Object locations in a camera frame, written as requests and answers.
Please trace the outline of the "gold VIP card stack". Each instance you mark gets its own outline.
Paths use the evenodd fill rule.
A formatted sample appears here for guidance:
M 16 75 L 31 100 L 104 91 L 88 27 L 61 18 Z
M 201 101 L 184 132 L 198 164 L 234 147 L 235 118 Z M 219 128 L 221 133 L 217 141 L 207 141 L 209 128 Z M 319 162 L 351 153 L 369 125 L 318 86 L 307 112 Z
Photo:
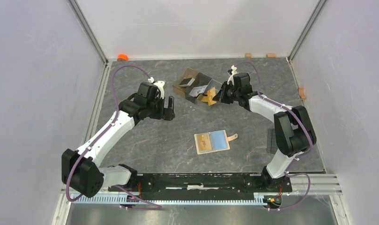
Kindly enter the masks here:
M 199 95 L 198 96 L 198 100 L 200 100 L 201 102 L 204 102 L 208 105 L 212 105 L 213 104 L 213 100 L 212 100 L 212 97 L 210 97 L 209 95 Z

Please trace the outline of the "beige leather card holder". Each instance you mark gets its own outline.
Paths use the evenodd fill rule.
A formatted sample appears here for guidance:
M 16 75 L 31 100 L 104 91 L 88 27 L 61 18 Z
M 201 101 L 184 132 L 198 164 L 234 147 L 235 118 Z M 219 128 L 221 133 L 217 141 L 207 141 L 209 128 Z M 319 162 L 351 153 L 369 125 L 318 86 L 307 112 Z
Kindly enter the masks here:
M 230 141 L 233 141 L 238 138 L 238 134 L 227 136 L 226 130 L 218 130 L 218 131 L 206 132 L 206 133 L 210 134 L 212 150 L 206 151 L 206 152 L 200 152 L 199 147 L 198 147 L 198 140 L 197 140 L 197 135 L 199 134 L 194 134 L 195 146 L 196 146 L 196 151 L 198 155 L 224 151 L 224 150 L 230 150 Z

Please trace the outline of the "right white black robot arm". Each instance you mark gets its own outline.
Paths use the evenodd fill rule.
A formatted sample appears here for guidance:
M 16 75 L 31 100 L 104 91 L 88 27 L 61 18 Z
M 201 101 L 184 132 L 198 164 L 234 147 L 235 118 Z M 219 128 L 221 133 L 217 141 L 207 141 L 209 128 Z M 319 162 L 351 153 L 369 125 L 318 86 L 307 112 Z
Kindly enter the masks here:
M 234 73 L 225 81 L 214 101 L 238 104 L 244 109 L 259 114 L 274 124 L 277 151 L 263 168 L 261 185 L 266 191 L 280 186 L 293 160 L 310 150 L 317 141 L 307 109 L 302 106 L 287 106 L 253 91 L 248 73 Z

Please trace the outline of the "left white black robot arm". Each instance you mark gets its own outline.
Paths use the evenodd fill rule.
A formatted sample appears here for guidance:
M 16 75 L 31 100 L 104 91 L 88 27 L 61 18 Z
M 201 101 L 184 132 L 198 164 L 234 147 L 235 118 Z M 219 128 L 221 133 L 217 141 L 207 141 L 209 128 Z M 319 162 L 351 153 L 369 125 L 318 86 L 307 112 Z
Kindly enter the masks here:
M 164 107 L 164 81 L 142 82 L 138 91 L 118 104 L 107 123 L 76 150 L 67 149 L 61 157 L 61 178 L 66 188 L 91 198 L 102 188 L 121 185 L 134 190 L 138 179 L 125 165 L 101 168 L 101 162 L 113 146 L 145 118 L 171 121 L 174 119 L 174 98 Z

